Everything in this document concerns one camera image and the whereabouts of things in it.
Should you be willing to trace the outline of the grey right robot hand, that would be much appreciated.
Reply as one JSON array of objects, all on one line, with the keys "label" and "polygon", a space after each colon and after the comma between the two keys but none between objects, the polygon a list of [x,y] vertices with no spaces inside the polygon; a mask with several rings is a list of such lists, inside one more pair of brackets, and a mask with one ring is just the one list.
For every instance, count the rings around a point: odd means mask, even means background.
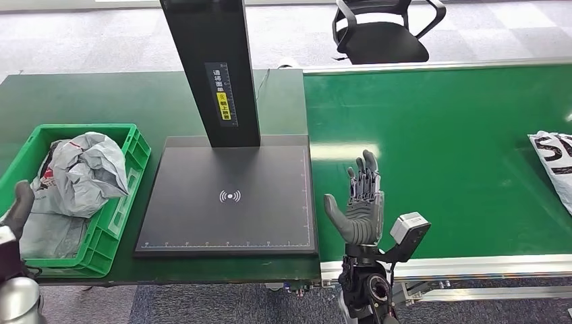
[{"label": "grey right robot hand", "polygon": [[365,149],[355,160],[357,169],[347,168],[349,198],[342,212],[332,194],[323,196],[324,210],[348,244],[376,246],[382,236],[384,192],[377,159]]}]

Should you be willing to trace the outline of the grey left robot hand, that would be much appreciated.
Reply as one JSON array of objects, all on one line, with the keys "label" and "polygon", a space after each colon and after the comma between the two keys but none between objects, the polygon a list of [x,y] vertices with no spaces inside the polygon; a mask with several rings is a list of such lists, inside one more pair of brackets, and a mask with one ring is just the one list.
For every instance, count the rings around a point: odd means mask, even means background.
[{"label": "grey left robot hand", "polygon": [[33,204],[34,192],[27,180],[19,181],[14,188],[15,200],[1,218],[1,225],[7,226],[19,241],[24,232],[24,226],[29,218]]}]

